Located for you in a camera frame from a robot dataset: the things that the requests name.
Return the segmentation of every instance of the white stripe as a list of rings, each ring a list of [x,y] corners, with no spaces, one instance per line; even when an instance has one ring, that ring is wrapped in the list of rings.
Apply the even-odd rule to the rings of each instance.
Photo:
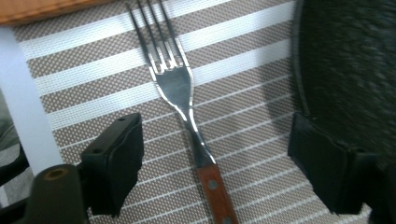
[[[336,222],[336,224],[347,224],[347,223],[356,221],[358,219],[363,219],[363,218],[365,218],[366,219],[365,221],[367,221],[370,213],[371,213],[371,209],[367,209],[365,211],[362,211],[360,214],[358,214],[356,216],[349,216],[341,221],[338,221],[338,222]]]
[[[253,130],[253,129],[255,129],[255,128],[259,128],[259,127],[261,127],[261,126],[264,126],[265,124],[273,123],[273,122],[275,122],[275,121],[277,121],[277,120],[281,120],[281,119],[284,119],[284,118],[287,118],[287,117],[291,117],[292,114],[293,114],[293,112],[289,112],[289,113],[287,113],[287,114],[283,114],[283,115],[281,115],[281,116],[278,116],[278,117],[276,117],[275,119],[268,119],[268,120],[266,120],[266,121],[257,123],[257,124],[255,124],[255,125],[251,125],[251,126],[249,126],[249,127],[247,127],[247,128],[239,129],[238,131],[236,131],[236,132],[234,132],[234,133],[227,133],[227,134],[225,134],[225,135],[223,135],[223,136],[220,136],[220,137],[211,139],[211,140],[207,141],[207,143],[209,144],[209,143],[212,143],[212,142],[216,142],[216,141],[219,141],[220,139],[228,138],[228,137],[231,137],[231,136],[236,135],[236,134],[239,134],[239,133],[244,133],[244,132]]]
[[[94,81],[145,64],[140,49],[132,49],[95,62],[35,78],[40,96]]]
[[[263,146],[263,145],[266,145],[266,144],[275,142],[275,141],[277,141],[277,140],[279,140],[279,139],[281,139],[281,138],[287,137],[287,136],[289,136],[289,133],[282,133],[281,135],[278,135],[278,136],[276,136],[276,137],[269,138],[269,139],[267,139],[267,140],[265,140],[265,141],[262,141],[262,142],[260,142],[260,143],[256,143],[256,144],[254,144],[254,145],[251,145],[251,146],[248,146],[248,147],[244,147],[244,148],[238,149],[238,150],[236,150],[236,151],[234,151],[234,152],[231,152],[231,153],[224,154],[224,155],[222,155],[222,156],[216,157],[216,161],[221,161],[221,160],[223,160],[224,158],[231,157],[231,156],[236,155],[236,154],[239,154],[239,153],[241,153],[241,152],[251,150],[251,149],[253,149],[253,148],[255,148],[255,147],[261,147],[261,146]]]
[[[292,6],[293,2],[289,2],[277,7],[270,7],[263,11],[182,35],[179,39],[186,52],[203,48],[225,39],[291,20],[292,14],[289,11],[291,11]],[[132,49],[95,62],[85,63],[58,73],[38,77],[35,79],[35,84],[39,89],[40,95],[45,95],[99,78],[112,76],[144,64],[145,61],[141,50]]]
[[[276,140],[278,140],[278,139],[280,139],[280,138],[282,138],[282,137],[284,137],[284,136],[281,136],[281,137],[274,137],[274,138],[271,138],[271,139],[262,141],[262,142],[260,142],[260,143],[258,143],[258,144],[255,144],[254,146],[241,148],[241,149],[239,149],[239,150],[237,150],[237,151],[235,151],[235,152],[225,154],[225,155],[223,155],[221,158],[217,158],[217,161],[222,161],[224,158],[228,158],[228,157],[234,156],[234,155],[236,155],[236,154],[238,154],[238,153],[247,151],[247,150],[252,149],[252,148],[254,148],[254,147],[259,147],[259,146],[262,146],[262,145],[265,145],[265,144],[269,144],[269,143],[271,143],[271,142],[275,142]],[[234,175],[234,174],[243,172],[243,171],[245,171],[245,170],[247,170],[247,169],[250,169],[250,168],[253,168],[253,167],[256,167],[256,166],[259,166],[259,165],[268,163],[268,162],[271,162],[271,161],[276,161],[276,160],[278,160],[278,159],[280,159],[280,158],[284,158],[284,157],[286,157],[286,152],[281,153],[281,154],[278,154],[278,155],[273,156],[273,157],[270,157],[270,158],[267,158],[267,159],[263,159],[262,161],[257,161],[257,162],[255,162],[255,163],[250,164],[249,166],[245,166],[245,167],[239,168],[239,169],[237,169],[237,170],[233,170],[233,171],[231,171],[231,172],[228,173],[228,174],[223,174],[222,176],[223,176],[223,177],[226,177],[226,176],[228,176],[228,175]],[[169,176],[169,175],[175,175],[175,174],[178,174],[178,173],[181,173],[181,172],[190,170],[190,169],[192,169],[192,168],[194,168],[194,167],[193,167],[193,166],[189,166],[189,167],[185,167],[185,168],[182,168],[182,169],[180,169],[180,170],[174,171],[174,172],[172,172],[172,173],[168,173],[168,174],[165,174],[165,175],[159,175],[159,176],[156,176],[156,177],[154,177],[154,178],[151,178],[151,179],[148,179],[148,180],[144,180],[144,181],[142,181],[142,182],[138,182],[137,185],[147,184],[148,182],[151,182],[151,181],[154,181],[154,180],[158,180],[158,179],[162,179],[162,178],[165,178],[165,177],[167,177],[167,176]]]
[[[286,212],[286,211],[288,211],[288,210],[291,210],[291,209],[296,208],[296,207],[298,207],[298,206],[301,206],[301,205],[303,205],[303,204],[311,203],[311,202],[313,202],[314,200],[317,200],[317,199],[318,199],[318,196],[316,196],[316,195],[311,196],[311,197],[306,198],[306,199],[304,199],[304,200],[302,200],[302,201],[299,201],[299,202],[297,202],[297,203],[293,203],[293,204],[288,205],[288,206],[286,206],[286,207],[283,207],[283,208],[281,208],[281,209],[277,209],[277,210],[275,210],[274,212],[270,212],[270,213],[268,213],[268,214],[265,214],[264,216],[256,217],[256,218],[250,220],[250,221],[247,222],[247,223],[264,223],[263,220],[264,220],[264,219],[267,219],[268,217],[276,216],[276,215],[278,215],[278,214],[284,213],[284,212]]]
[[[258,181],[255,181],[255,182],[252,182],[252,183],[247,184],[247,185],[245,185],[245,186],[242,186],[242,187],[240,187],[240,188],[233,189],[233,190],[229,191],[229,194],[233,194],[233,193],[235,193],[235,192],[238,192],[238,191],[241,191],[241,190],[244,190],[244,189],[249,189],[249,188],[252,188],[252,187],[254,187],[254,186],[258,186],[258,185],[260,185],[260,184],[262,184],[262,183],[269,182],[269,181],[271,181],[271,180],[273,180],[273,179],[276,179],[276,178],[280,178],[280,177],[283,176],[283,175],[290,174],[290,173],[292,173],[292,172],[294,172],[294,171],[297,171],[297,170],[298,170],[298,168],[297,168],[297,167],[294,167],[294,168],[290,168],[290,169],[288,169],[288,170],[279,172],[279,173],[277,173],[277,174],[267,176],[267,177],[265,177],[264,179],[260,179],[260,180],[258,180]],[[197,184],[192,184],[192,185],[188,185],[188,186],[186,186],[186,187],[184,187],[184,188],[181,188],[181,189],[175,189],[175,190],[172,190],[172,191],[170,191],[170,192],[166,192],[165,194],[158,195],[158,196],[155,196],[155,197],[146,199],[146,200],[144,200],[144,201],[140,201],[140,202],[137,202],[137,203],[131,203],[131,204],[129,204],[129,205],[126,205],[126,206],[122,207],[122,209],[129,208],[129,207],[133,207],[133,206],[137,206],[137,205],[142,204],[142,203],[148,203],[148,202],[151,202],[151,201],[154,201],[154,200],[157,200],[157,199],[161,199],[161,198],[163,198],[163,197],[165,197],[165,196],[169,196],[169,195],[172,195],[172,194],[176,194],[176,193],[178,193],[178,192],[181,192],[181,191],[186,190],[186,189],[191,189],[191,188],[196,187],[196,186],[197,186]]]
[[[202,102],[202,103],[200,103],[200,104],[196,104],[196,105],[194,105],[193,107],[195,108],[195,107],[198,107],[198,106],[201,106],[201,105],[207,105],[207,104],[216,102],[216,101],[218,101],[218,100],[221,100],[221,99],[224,99],[224,98],[227,98],[227,97],[230,97],[230,96],[237,95],[237,94],[242,93],[242,92],[245,92],[245,91],[250,91],[250,90],[259,88],[259,87],[261,87],[261,86],[264,86],[264,85],[268,85],[268,84],[277,82],[277,81],[279,81],[279,80],[281,80],[281,79],[284,79],[284,78],[286,78],[286,77],[290,77],[290,75],[284,75],[284,76],[282,76],[282,77],[275,77],[275,78],[273,78],[273,79],[267,80],[267,81],[262,82],[262,83],[260,83],[260,84],[257,84],[257,85],[254,85],[254,86],[250,86],[250,87],[244,88],[244,89],[242,89],[242,90],[240,90],[240,91],[233,91],[233,92],[231,92],[231,93],[222,95],[222,96],[220,96],[220,97],[218,97],[218,98],[214,98],[214,99],[211,99],[211,100]]]
[[[208,124],[208,123],[211,123],[211,122],[214,122],[214,121],[217,121],[217,120],[220,120],[220,119],[226,119],[226,118],[228,118],[228,117],[230,117],[230,116],[234,116],[234,115],[238,115],[238,114],[247,112],[247,111],[249,111],[249,110],[251,110],[251,109],[255,109],[255,108],[258,108],[258,107],[261,107],[261,106],[264,106],[264,105],[269,105],[269,104],[271,104],[271,103],[273,103],[273,102],[276,102],[276,101],[279,101],[279,100],[283,100],[283,99],[289,98],[289,97],[291,97],[291,96],[292,96],[291,93],[287,93],[287,94],[278,96],[278,97],[276,97],[276,98],[274,98],[274,99],[268,100],[268,101],[266,101],[266,102],[263,102],[263,103],[260,103],[260,104],[257,104],[257,105],[253,105],[253,106],[250,106],[250,107],[243,108],[243,109],[238,110],[238,111],[235,111],[235,112],[233,112],[233,113],[231,113],[231,114],[223,115],[223,116],[221,116],[221,117],[218,117],[218,118],[215,118],[215,119],[211,119],[211,120],[202,122],[202,123],[198,124],[198,127],[202,127],[202,126],[204,126],[204,125],[206,125],[206,124]],[[224,98],[224,96],[220,96],[220,97],[218,97],[218,98],[216,98],[216,99],[214,99],[214,100],[219,100],[219,99],[222,99],[222,98]],[[198,104],[198,105],[204,105],[204,104],[207,104],[207,102],[209,102],[209,101],[200,103],[200,104]],[[143,121],[143,124],[148,123],[148,122],[152,122],[152,121],[154,121],[154,120],[156,120],[156,119],[165,118],[165,117],[171,116],[171,115],[173,115],[173,114],[176,114],[176,112],[172,112],[172,113],[167,113],[167,114],[164,114],[164,115],[160,115],[159,117],[155,117],[155,118],[152,118],[152,119],[146,119],[146,120]],[[152,141],[156,141],[156,140],[165,138],[165,137],[167,137],[167,136],[170,136],[170,135],[173,135],[173,134],[176,134],[176,133],[181,133],[181,132],[183,132],[183,131],[182,131],[182,130],[179,130],[179,131],[175,131],[175,132],[172,132],[172,133],[167,133],[167,134],[164,134],[164,135],[155,137],[155,138],[151,138],[151,139],[149,139],[149,140],[146,140],[146,141],[145,141],[145,144],[147,144],[147,143],[149,143],[149,142],[152,142]],[[68,147],[72,147],[72,146],[75,146],[75,145],[79,145],[79,144],[82,144],[82,143],[85,143],[85,142],[94,140],[96,137],[97,137],[97,136],[90,137],[90,138],[87,138],[87,139],[84,139],[84,140],[81,140],[81,141],[72,143],[72,144],[70,144],[70,145],[67,145],[67,146],[64,146],[64,147],[60,147],[60,149],[66,149],[66,148],[68,148]]]
[[[33,174],[62,164],[37,88],[17,40],[8,27],[0,28],[0,89]]]
[[[249,203],[245,203],[245,204],[239,205],[239,206],[236,207],[236,210],[244,209],[244,208],[249,207],[249,206],[251,206],[251,205],[254,205],[254,204],[256,204],[256,203],[261,203],[261,202],[267,201],[267,200],[269,200],[269,199],[271,199],[271,198],[275,198],[275,197],[277,197],[277,196],[279,196],[279,195],[288,193],[288,192],[290,192],[290,191],[293,191],[293,190],[295,190],[295,189],[299,189],[299,188],[302,188],[302,187],[305,187],[305,186],[308,186],[308,185],[309,185],[309,181],[308,181],[308,180],[305,180],[305,181],[303,181],[303,182],[301,182],[301,183],[299,183],[299,184],[297,184],[297,185],[291,186],[291,187],[286,188],[286,189],[282,189],[282,190],[280,190],[280,191],[278,191],[278,192],[276,192],[276,193],[273,193],[273,194],[271,194],[271,195],[268,195],[268,196],[265,196],[265,197],[263,197],[263,198],[254,200],[254,201],[249,202]]]
[[[179,207],[179,208],[177,208],[177,209],[174,209],[174,210],[171,210],[171,211],[168,211],[168,212],[165,212],[165,213],[161,213],[161,214],[159,214],[159,215],[157,215],[157,216],[154,216],[154,217],[145,218],[145,219],[143,219],[143,220],[140,220],[140,221],[135,222],[134,224],[144,223],[144,222],[147,222],[147,221],[149,221],[149,220],[156,219],[156,218],[158,218],[158,217],[168,216],[168,215],[171,215],[171,214],[176,213],[176,212],[178,212],[178,211],[182,211],[182,210],[187,209],[187,208],[189,208],[189,207],[193,207],[193,206],[195,206],[195,205],[201,204],[201,203],[203,203],[203,202],[204,202],[204,201],[199,201],[199,202],[197,202],[197,203],[192,203],[192,204],[189,204],[189,205],[186,205],[186,206],[182,206],[182,207]]]
[[[294,1],[225,21],[180,37],[183,49],[190,51],[221,41],[260,30],[265,27],[290,21],[293,17]]]
[[[168,17],[172,19],[229,1],[230,0],[176,0],[165,1],[163,2],[163,6],[168,13]],[[158,12],[159,5],[154,5],[154,9]],[[134,14],[136,15],[139,26],[142,27],[143,22],[141,20],[139,10],[134,10]],[[22,41],[20,46],[26,60],[30,60],[62,50],[72,49],[113,35],[119,35],[130,30],[133,30],[131,18],[128,13],[122,13],[117,16],[61,31],[56,34]]]
[[[215,63],[193,69],[195,85],[202,85],[289,57],[290,40],[254,49]],[[152,82],[129,90],[119,91],[80,105],[74,105],[48,114],[52,130],[58,130],[85,120],[94,119],[133,105],[159,98]]]
[[[6,190],[4,189],[4,185],[0,187],[0,205],[2,208],[9,206],[8,196]]]
[[[300,219],[297,219],[297,220],[291,222],[290,224],[306,223],[307,221],[309,221],[311,219],[314,219],[314,218],[317,218],[317,217],[321,217],[321,216],[323,216],[325,214],[330,214],[329,209],[327,209],[327,208],[322,209],[322,210],[320,210],[320,211],[318,211],[316,213],[310,214],[307,217],[302,217]]]

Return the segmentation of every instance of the fork handle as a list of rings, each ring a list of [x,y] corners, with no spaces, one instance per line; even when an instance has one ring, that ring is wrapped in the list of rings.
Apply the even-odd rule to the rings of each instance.
[[[233,203],[222,181],[219,167],[216,164],[197,169],[198,178],[204,188],[215,223],[238,223]]]

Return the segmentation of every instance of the white surface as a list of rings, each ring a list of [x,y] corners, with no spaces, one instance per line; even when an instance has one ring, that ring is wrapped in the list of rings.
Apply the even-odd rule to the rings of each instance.
[[[62,158],[12,30],[0,27],[0,88],[34,175]]]

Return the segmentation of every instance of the round hole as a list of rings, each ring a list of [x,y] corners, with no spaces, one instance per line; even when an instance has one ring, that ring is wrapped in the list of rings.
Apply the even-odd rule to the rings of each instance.
[[[64,168],[59,168],[55,170],[48,171],[44,175],[44,179],[46,180],[56,180],[61,178],[62,176],[66,175],[69,171]]]
[[[95,154],[99,154],[101,152],[103,152],[103,150],[101,148],[96,148],[93,150],[93,153],[95,153]]]
[[[216,189],[218,187],[218,182],[216,182],[216,180],[209,180],[209,183],[207,184],[207,186],[210,189]]]
[[[225,217],[224,219],[223,219],[223,224],[232,224],[233,222],[231,221],[231,218],[230,217]]]

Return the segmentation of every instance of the fork tine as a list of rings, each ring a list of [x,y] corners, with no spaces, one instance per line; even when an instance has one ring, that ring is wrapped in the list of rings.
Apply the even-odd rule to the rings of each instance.
[[[161,59],[162,56],[160,55],[160,52],[158,52],[159,47],[158,47],[157,43],[156,43],[155,40],[154,40],[154,34],[152,33],[151,27],[149,26],[148,19],[146,18],[146,14],[145,14],[145,12],[143,11],[142,5],[140,4],[140,0],[137,0],[137,4],[139,5],[140,12],[142,13],[143,21],[145,22],[145,25],[146,25],[146,27],[148,28],[148,34],[149,34],[149,37],[150,37],[150,39],[151,39],[151,43],[152,43],[152,45],[154,46],[155,54],[157,55],[157,57],[158,57],[159,59]]]
[[[157,17],[155,16],[155,13],[154,13],[154,10],[153,10],[153,8],[152,8],[152,6],[151,6],[150,1],[147,0],[147,2],[148,2],[148,8],[149,8],[149,10],[150,10],[150,12],[151,12],[152,18],[154,19],[155,25],[156,25],[156,27],[157,27],[157,29],[158,29],[158,33],[160,34],[161,41],[162,41],[163,43],[165,43],[165,38],[164,38],[164,36],[163,36],[163,30],[161,29],[161,26],[160,26],[160,24],[158,23]]]
[[[143,38],[143,35],[140,32],[139,26],[137,25],[136,19],[134,18],[134,14],[132,13],[131,6],[129,6],[128,3],[125,3],[125,6],[128,8],[129,15],[132,18],[132,22],[134,24],[134,29],[136,30],[137,37],[139,38],[139,42],[140,42],[140,45],[141,45],[142,50],[143,50],[143,54],[144,54],[144,57],[145,57],[145,60],[146,60],[146,64],[150,64],[149,50],[148,50],[145,38]]]
[[[168,16],[166,15],[165,9],[163,8],[163,1],[162,0],[159,0],[159,1],[160,1],[161,11],[163,12],[163,17],[165,18],[166,26],[168,27],[169,34],[171,36],[172,42],[173,42],[173,44],[174,44],[174,46],[176,48],[176,51],[177,51],[177,56],[181,58],[182,54],[181,54],[180,49],[178,48],[178,44],[176,42],[175,31],[174,31],[174,29],[172,27],[171,22],[168,19]]]
[[[174,68],[174,67],[177,67],[177,62],[176,62],[176,60],[175,60],[174,54],[173,54],[173,52],[172,52],[172,50],[171,50],[171,47],[169,46],[168,41],[166,41],[166,39],[165,39],[165,37],[164,37],[164,35],[163,35],[163,29],[161,29],[161,26],[160,26],[160,24],[158,23],[157,16],[155,16],[155,14],[154,14],[154,10],[153,10],[153,8],[152,8],[152,6],[151,6],[150,1],[147,0],[147,2],[148,2],[148,7],[149,7],[149,9],[150,9],[150,11],[151,11],[152,17],[153,17],[153,19],[154,19],[155,25],[157,26],[158,32],[160,33],[161,41],[163,42],[163,44],[164,44],[164,46],[165,46],[165,51],[166,51],[166,53],[167,53],[167,56],[169,56],[169,59],[170,59],[170,60],[169,60],[169,65],[170,65],[170,67],[169,67],[169,68],[166,67],[166,68],[172,69],[172,68]]]

